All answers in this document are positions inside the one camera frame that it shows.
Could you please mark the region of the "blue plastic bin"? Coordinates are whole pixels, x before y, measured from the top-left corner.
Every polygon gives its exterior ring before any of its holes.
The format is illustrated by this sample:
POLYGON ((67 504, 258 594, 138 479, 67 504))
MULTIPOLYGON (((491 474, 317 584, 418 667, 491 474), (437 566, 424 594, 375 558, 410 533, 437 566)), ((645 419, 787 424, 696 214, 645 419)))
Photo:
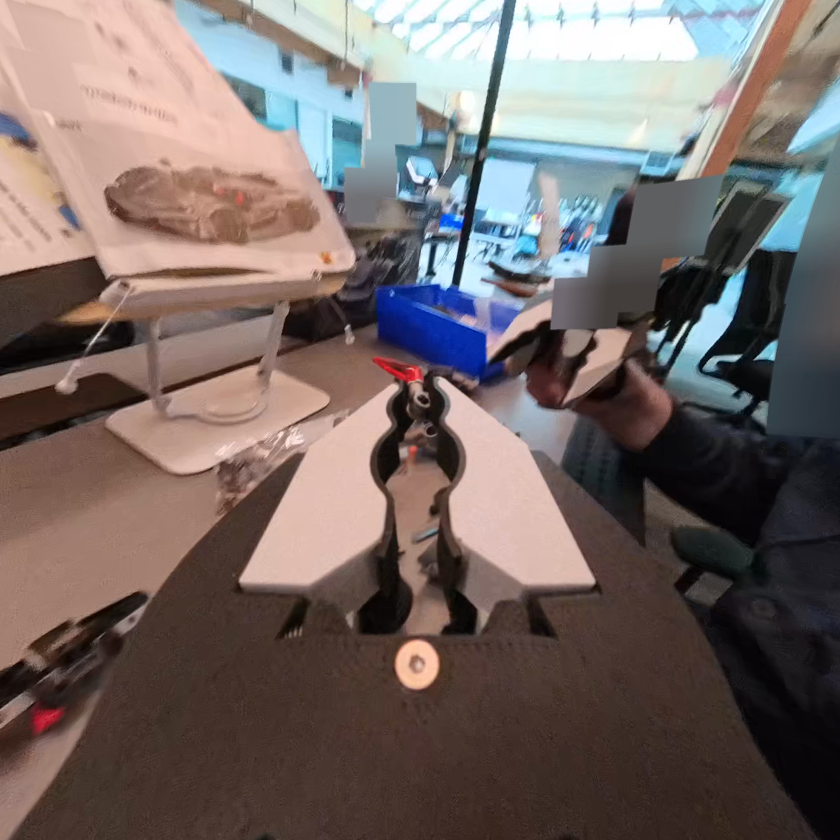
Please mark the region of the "blue plastic bin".
POLYGON ((379 287, 375 306, 379 341, 479 382, 501 375, 503 364, 488 361, 489 347, 522 307, 437 284, 379 287))

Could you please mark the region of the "plastic bag of lego parts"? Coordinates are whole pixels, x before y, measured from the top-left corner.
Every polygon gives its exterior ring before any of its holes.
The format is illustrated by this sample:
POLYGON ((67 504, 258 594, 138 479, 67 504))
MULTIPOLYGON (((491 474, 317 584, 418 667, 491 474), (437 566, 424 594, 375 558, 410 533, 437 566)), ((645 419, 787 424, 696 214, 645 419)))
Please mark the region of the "plastic bag of lego parts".
POLYGON ((214 470, 216 514, 221 517, 233 510, 275 469, 304 453, 321 435, 320 423, 303 423, 222 457, 214 470))

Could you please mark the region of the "wooden post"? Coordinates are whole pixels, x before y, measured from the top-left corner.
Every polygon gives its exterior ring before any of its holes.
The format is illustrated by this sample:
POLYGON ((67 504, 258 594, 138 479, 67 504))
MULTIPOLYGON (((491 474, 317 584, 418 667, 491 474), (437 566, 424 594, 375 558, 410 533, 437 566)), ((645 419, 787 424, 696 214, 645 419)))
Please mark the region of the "wooden post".
POLYGON ((769 2, 749 47, 719 90, 695 149, 680 172, 682 178, 725 174, 812 6, 813 1, 769 2))

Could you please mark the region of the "black office chair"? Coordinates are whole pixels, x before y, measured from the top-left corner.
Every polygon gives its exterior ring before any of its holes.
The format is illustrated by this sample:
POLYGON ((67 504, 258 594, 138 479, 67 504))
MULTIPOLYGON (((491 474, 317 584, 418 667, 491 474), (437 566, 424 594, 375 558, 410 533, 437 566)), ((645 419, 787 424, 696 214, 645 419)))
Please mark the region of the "black office chair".
POLYGON ((798 254, 759 249, 706 307, 678 357, 691 381, 729 386, 736 396, 767 400, 784 301, 798 254))

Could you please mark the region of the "white book stand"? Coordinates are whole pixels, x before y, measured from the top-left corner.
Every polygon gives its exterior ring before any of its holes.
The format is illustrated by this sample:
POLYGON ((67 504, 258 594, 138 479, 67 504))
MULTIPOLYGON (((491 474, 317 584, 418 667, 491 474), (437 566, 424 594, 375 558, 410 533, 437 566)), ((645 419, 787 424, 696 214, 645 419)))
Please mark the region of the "white book stand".
POLYGON ((115 280, 99 298, 105 325, 118 316, 145 321, 148 399, 107 418, 108 431, 175 476, 192 476, 264 436, 326 408, 322 389, 279 372, 277 356, 291 303, 329 297, 350 268, 326 266, 308 275, 228 274, 134 277, 115 280), (173 312, 272 306, 257 364, 166 393, 161 363, 161 320, 173 312))

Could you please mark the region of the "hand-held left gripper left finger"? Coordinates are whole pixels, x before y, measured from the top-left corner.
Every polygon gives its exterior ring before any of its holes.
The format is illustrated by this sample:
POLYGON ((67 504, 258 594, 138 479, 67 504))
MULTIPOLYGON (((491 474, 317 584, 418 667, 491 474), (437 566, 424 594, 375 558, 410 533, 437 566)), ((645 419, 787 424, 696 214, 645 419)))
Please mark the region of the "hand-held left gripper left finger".
POLYGON ((311 444, 238 584, 251 594, 296 595, 357 613, 377 592, 375 546, 385 535, 385 490, 373 454, 392 430, 396 384, 311 444))

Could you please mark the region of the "person's right forearm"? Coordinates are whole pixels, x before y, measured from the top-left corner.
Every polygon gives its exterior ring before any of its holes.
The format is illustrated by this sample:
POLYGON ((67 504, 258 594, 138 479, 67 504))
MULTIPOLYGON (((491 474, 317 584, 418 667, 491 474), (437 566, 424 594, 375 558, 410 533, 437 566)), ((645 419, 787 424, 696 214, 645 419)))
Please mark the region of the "person's right forearm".
POLYGON ((631 460, 668 498, 748 545, 805 452, 800 440, 751 433, 674 406, 631 460))

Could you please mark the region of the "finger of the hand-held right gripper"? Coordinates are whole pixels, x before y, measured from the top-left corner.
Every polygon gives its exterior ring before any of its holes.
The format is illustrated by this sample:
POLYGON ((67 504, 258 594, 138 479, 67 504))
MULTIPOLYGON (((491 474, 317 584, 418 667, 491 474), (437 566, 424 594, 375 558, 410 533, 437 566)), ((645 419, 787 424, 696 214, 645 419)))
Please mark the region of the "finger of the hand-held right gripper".
POLYGON ((487 346, 487 363, 506 361, 523 348, 539 344, 551 330, 552 303, 527 303, 494 343, 487 346))
POLYGON ((647 340, 648 326, 566 331, 562 382, 568 387, 562 407, 571 407, 603 385, 614 382, 628 358, 646 351, 647 340))

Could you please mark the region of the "lego instruction booklet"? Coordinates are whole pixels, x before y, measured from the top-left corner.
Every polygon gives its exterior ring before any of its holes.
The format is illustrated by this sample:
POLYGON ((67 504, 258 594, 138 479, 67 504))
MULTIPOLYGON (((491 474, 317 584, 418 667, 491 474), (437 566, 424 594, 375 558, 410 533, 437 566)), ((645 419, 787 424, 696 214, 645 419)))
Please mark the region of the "lego instruction booklet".
POLYGON ((2 2, 2 72, 103 274, 350 270, 294 132, 259 124, 166 2, 2 2))

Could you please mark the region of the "black metal pole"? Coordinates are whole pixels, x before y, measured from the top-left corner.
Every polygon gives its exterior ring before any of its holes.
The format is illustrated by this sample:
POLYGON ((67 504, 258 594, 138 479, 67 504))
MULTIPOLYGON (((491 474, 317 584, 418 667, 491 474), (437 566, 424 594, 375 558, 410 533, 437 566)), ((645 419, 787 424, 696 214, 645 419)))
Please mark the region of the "black metal pole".
POLYGON ((459 288, 460 286, 460 281, 462 280, 466 265, 469 237, 475 222, 480 183, 487 159, 487 147, 490 140, 492 121, 496 114, 501 77, 508 52, 511 29, 515 18, 516 4, 516 1, 504 1, 501 7, 497 42, 490 65, 490 76, 486 92, 485 106, 479 126, 476 155, 468 183, 464 221, 458 238, 458 250, 455 259, 453 276, 451 279, 451 285, 456 288, 459 288))

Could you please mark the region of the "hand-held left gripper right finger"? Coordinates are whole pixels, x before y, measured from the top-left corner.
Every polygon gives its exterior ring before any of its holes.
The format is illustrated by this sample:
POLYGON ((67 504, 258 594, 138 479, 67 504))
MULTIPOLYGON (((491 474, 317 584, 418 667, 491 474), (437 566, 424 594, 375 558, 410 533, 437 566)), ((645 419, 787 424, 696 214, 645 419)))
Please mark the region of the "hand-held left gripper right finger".
POLYGON ((443 513, 461 560, 457 588, 489 615, 500 602, 591 594, 595 576, 529 446, 446 379, 434 380, 457 465, 443 513))

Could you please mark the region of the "small black lego assembly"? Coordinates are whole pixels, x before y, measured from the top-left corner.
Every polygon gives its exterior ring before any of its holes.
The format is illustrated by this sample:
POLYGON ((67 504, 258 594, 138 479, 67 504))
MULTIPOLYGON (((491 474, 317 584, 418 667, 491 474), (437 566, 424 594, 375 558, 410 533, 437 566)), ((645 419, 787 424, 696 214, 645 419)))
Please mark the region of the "small black lego assembly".
POLYGON ((425 373, 416 364, 394 358, 374 356, 373 364, 400 383, 405 391, 405 414, 410 420, 404 441, 407 457, 433 459, 437 456, 438 428, 433 420, 433 401, 425 382, 425 373))

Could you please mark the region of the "person's dark blue jacket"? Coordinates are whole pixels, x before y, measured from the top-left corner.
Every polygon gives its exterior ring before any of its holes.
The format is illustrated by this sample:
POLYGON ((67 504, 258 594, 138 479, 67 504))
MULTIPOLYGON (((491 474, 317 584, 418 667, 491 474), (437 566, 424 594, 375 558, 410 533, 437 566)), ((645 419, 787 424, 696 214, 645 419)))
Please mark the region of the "person's dark blue jacket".
POLYGON ((726 520, 753 559, 710 635, 764 758, 820 838, 839 828, 838 444, 738 434, 726 520))

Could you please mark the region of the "person's right hand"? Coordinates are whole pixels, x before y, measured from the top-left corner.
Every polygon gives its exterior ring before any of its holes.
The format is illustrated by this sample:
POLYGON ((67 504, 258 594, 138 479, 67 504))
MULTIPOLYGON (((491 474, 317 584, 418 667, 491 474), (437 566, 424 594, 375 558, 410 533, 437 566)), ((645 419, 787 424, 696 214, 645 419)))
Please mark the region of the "person's right hand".
POLYGON ((526 370, 526 386, 535 402, 548 410, 567 409, 589 417, 621 447, 640 451, 665 428, 676 403, 635 360, 623 365, 623 376, 615 375, 595 391, 598 397, 569 401, 564 384, 546 364, 532 364, 526 370))

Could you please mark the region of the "green chair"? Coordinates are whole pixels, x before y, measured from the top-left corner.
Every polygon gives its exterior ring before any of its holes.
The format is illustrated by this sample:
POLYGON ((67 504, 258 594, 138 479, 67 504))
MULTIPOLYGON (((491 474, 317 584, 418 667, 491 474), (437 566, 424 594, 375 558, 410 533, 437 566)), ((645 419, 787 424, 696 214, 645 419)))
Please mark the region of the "green chair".
POLYGON ((670 545, 686 566, 675 584, 686 592, 703 574, 736 581, 753 565, 753 551, 726 532, 696 527, 672 528, 670 545))

